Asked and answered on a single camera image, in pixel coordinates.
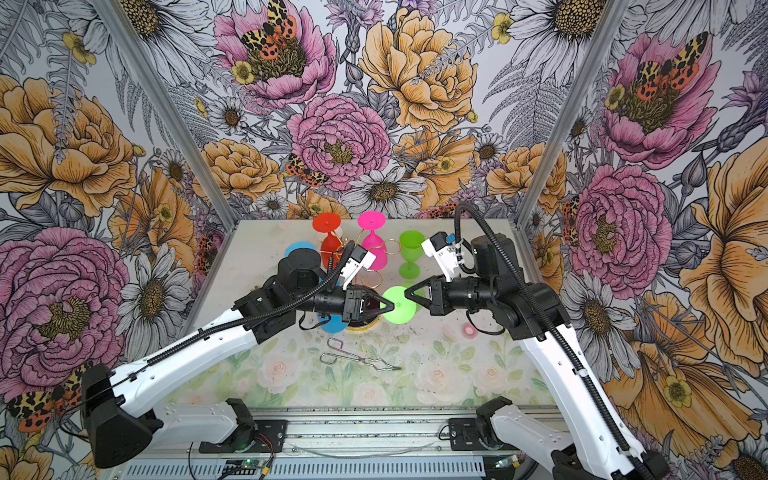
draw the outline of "orange flower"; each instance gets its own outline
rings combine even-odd
[[[47,188],[67,192],[96,217],[136,187],[134,148],[96,97],[76,91],[72,132],[57,152],[52,98],[60,93],[39,78],[22,87],[0,75],[0,191],[26,194],[16,208],[36,204]]]
[[[19,458],[16,447],[0,447],[0,476],[8,480],[50,480],[53,454],[31,446]]]
[[[544,234],[533,239],[533,254],[544,277],[544,282],[552,287],[556,293],[560,293],[563,288],[563,254],[560,251],[561,239],[551,233],[544,237]]]
[[[533,174],[541,161],[544,147],[544,142],[542,142],[531,148],[520,147],[516,151],[509,151],[506,155],[502,155],[499,158],[502,168],[491,170],[488,173],[488,193],[512,197],[517,192],[526,191],[531,185]],[[565,167],[567,162],[565,152],[561,151],[538,199],[538,204],[547,212],[547,215],[554,215],[558,211],[560,202],[565,196]]]
[[[176,260],[192,272],[197,245],[189,204],[174,191],[160,168],[152,170],[151,180],[142,175],[140,189],[141,194],[120,196],[109,218],[112,246],[131,253],[142,250],[154,260],[167,243],[176,249]]]
[[[332,213],[341,218],[349,219],[349,212],[337,199],[328,195],[320,195],[314,190],[308,190],[306,195],[299,195],[296,200],[298,207],[289,205],[288,220],[309,219],[317,217],[320,214]]]
[[[724,362],[760,374],[768,362],[768,138],[710,168],[709,208],[693,204],[714,232],[710,252],[680,271],[690,304],[707,316],[707,338]]]
[[[239,192],[255,201],[285,187],[283,176],[279,174],[280,165],[245,142],[237,143],[226,138],[211,142],[203,147],[203,156],[226,198],[232,192]],[[205,197],[197,178],[192,187],[194,193]]]
[[[435,30],[429,17],[422,17],[418,10],[408,13],[406,8],[397,12],[394,33],[381,22],[368,31],[360,67],[377,83],[371,90],[395,95],[401,127],[446,132],[472,109],[478,66],[468,55],[439,73],[424,74],[452,44],[452,33]]]
[[[644,318],[637,321],[642,341],[631,345],[641,369],[633,379],[619,371],[621,379],[605,383],[605,392],[633,427],[657,440],[674,431],[676,455],[688,456],[711,436],[722,435],[725,449],[715,464],[728,465],[739,455],[737,441],[757,437],[760,423],[750,420],[752,411],[724,390],[732,387],[721,367],[704,361],[712,347],[704,324],[672,293],[645,292],[640,301]],[[741,391],[747,388],[741,382],[737,386]]]
[[[392,150],[406,158],[406,161],[419,162],[411,173],[411,178],[424,177],[426,190],[423,194],[422,209],[444,204],[462,189],[459,182],[469,184],[472,179],[472,166],[480,166],[480,156],[475,151],[475,137],[458,139],[455,135],[439,138],[431,131],[417,131],[405,134]]]

